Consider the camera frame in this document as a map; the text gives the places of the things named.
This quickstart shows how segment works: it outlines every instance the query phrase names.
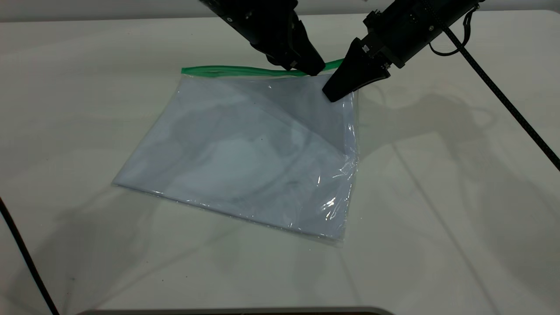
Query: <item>clear plastic bag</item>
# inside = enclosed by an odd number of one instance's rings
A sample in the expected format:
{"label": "clear plastic bag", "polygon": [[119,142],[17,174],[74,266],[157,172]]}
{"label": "clear plastic bag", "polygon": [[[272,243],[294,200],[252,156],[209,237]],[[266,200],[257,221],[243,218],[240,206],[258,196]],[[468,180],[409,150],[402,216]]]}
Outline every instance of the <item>clear plastic bag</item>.
{"label": "clear plastic bag", "polygon": [[329,75],[183,76],[113,183],[250,221],[342,239],[357,166],[354,96]]}

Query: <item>green zipper seal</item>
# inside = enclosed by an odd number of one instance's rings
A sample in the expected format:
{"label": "green zipper seal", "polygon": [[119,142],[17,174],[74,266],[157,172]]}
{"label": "green zipper seal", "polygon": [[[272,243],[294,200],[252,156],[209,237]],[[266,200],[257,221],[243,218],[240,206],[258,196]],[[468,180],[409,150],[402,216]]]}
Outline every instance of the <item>green zipper seal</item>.
{"label": "green zipper seal", "polygon": [[[342,63],[342,59],[327,62],[323,71],[329,71],[336,69]],[[196,76],[196,77],[239,77],[239,76],[267,76],[267,77],[282,77],[282,76],[294,76],[303,77],[307,74],[299,70],[269,70],[262,68],[253,67],[239,67],[239,66],[200,66],[200,67],[190,67],[182,68],[181,74]]]}

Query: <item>tabletop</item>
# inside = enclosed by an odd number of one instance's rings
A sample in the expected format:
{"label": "tabletop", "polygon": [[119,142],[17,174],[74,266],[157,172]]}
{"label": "tabletop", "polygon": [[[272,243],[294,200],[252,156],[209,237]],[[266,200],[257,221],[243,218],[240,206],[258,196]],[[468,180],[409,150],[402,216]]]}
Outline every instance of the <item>tabletop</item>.
{"label": "tabletop", "polygon": [[[331,61],[364,17],[301,20]],[[472,24],[471,54],[560,152],[559,16]],[[333,245],[111,186],[181,67],[273,68],[220,19],[6,23],[0,43],[0,196],[63,314],[560,312],[560,174],[459,54],[424,49],[360,90],[360,163]],[[4,224],[0,240],[0,313],[48,314]]]}

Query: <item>white table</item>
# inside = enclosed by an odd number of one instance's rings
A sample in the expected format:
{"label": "white table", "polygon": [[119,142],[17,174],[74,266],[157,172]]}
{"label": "white table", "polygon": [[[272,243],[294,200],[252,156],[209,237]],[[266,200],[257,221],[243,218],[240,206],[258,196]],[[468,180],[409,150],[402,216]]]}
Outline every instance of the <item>white table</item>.
{"label": "white table", "polygon": [[[363,18],[302,17],[326,61]],[[332,246],[110,185],[181,67],[272,67],[221,20],[0,24],[0,43],[0,195],[65,314],[560,312],[560,174],[460,55],[424,49],[360,91],[361,162]],[[468,49],[560,153],[560,17],[477,12]],[[48,314],[3,223],[0,244],[0,313]]]}

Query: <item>black cable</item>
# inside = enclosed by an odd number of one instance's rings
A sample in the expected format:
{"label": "black cable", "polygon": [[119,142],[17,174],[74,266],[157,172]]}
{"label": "black cable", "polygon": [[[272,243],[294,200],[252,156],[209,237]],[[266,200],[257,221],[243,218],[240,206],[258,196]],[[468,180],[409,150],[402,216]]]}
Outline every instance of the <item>black cable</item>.
{"label": "black cable", "polygon": [[434,11],[433,7],[430,5],[428,0],[421,0],[425,9],[430,13],[436,25],[440,27],[447,37],[453,42],[453,44],[457,47],[457,49],[461,52],[463,57],[465,57],[466,61],[470,64],[470,66],[476,71],[476,73],[480,76],[482,81],[486,83],[486,85],[492,90],[492,92],[498,97],[498,99],[502,102],[502,104],[506,107],[506,109],[513,115],[515,120],[523,127],[523,129],[529,134],[529,136],[535,141],[535,143],[539,146],[541,150],[543,150],[544,154],[548,157],[548,159],[554,164],[554,166],[560,171],[560,159],[558,156],[552,151],[552,149],[547,145],[546,142],[540,137],[540,135],[533,129],[533,127],[527,122],[527,120],[521,115],[521,113],[515,108],[515,106],[510,102],[510,100],[504,95],[504,93],[496,86],[496,84],[488,77],[486,72],[482,70],[480,65],[474,60],[473,56],[469,54],[469,52],[465,49],[464,46],[461,45],[459,39],[453,34],[453,32],[443,23],[440,17],[437,15],[436,11]]}
{"label": "black cable", "polygon": [[12,232],[13,238],[16,240],[21,255],[24,257],[25,263],[27,264],[27,268],[29,268],[29,272],[31,272],[31,276],[33,277],[33,280],[35,280],[37,287],[39,287],[39,291],[41,292],[43,299],[45,299],[45,302],[49,307],[50,312],[53,315],[59,315],[57,307],[54,305],[53,300],[50,298],[49,292],[46,290],[45,285],[43,284],[43,281],[39,276],[39,272],[37,272],[37,268],[35,268],[35,264],[31,259],[31,255],[29,255],[29,252],[27,251],[27,247],[25,247],[24,240],[21,238],[20,232],[17,230],[16,224],[13,222],[12,216],[8,212],[8,208],[6,208],[6,205],[4,205],[2,198],[0,198],[0,212],[2,213],[2,216],[6,221],[6,224],[8,225],[10,232]]}
{"label": "black cable", "polygon": [[[476,10],[478,10],[478,8],[479,8],[478,6],[474,7],[472,10],[470,10],[465,15],[465,19],[463,20],[463,26],[465,28],[465,36],[463,38],[463,43],[461,44],[462,47],[465,47],[466,44],[469,42],[469,39],[470,39],[470,21],[473,19],[473,13]],[[443,56],[443,57],[451,56],[451,55],[454,55],[454,54],[459,52],[459,48],[457,48],[450,53],[440,53],[432,47],[432,42],[430,42],[428,45],[430,45],[430,49],[432,49],[433,53],[435,53],[436,55]]]}

